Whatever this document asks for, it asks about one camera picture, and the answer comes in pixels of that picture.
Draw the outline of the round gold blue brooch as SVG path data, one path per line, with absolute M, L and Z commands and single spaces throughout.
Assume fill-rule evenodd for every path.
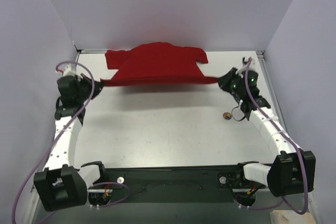
M 232 114 L 229 113 L 229 112 L 225 112 L 225 113 L 223 113 L 223 118 L 225 120 L 230 120 L 232 118 Z

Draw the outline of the red cloth garment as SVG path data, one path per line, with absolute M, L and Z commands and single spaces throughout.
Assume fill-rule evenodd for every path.
M 108 50 L 105 58 L 107 68 L 116 70 L 111 79 L 100 80 L 107 87 L 217 82 L 216 77 L 203 75 L 197 65 L 208 63 L 201 48 L 153 42 L 130 50 Z

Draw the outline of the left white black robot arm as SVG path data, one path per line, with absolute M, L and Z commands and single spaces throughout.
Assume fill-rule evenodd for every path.
M 47 212 L 84 205 L 88 188 L 101 188 L 109 179 L 101 161 L 74 165 L 86 113 L 84 103 L 94 99 L 104 84 L 81 75 L 61 77 L 57 86 L 60 96 L 56 101 L 55 139 L 43 170 L 34 175 L 34 186 Z

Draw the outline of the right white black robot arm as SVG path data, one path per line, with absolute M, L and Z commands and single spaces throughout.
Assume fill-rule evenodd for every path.
M 243 178 L 265 185 L 275 197 L 309 193 L 314 186 L 316 157 L 288 136 L 271 105 L 259 94 L 257 79 L 257 72 L 236 68 L 217 79 L 219 87 L 233 96 L 275 157 L 271 166 L 244 163 Z

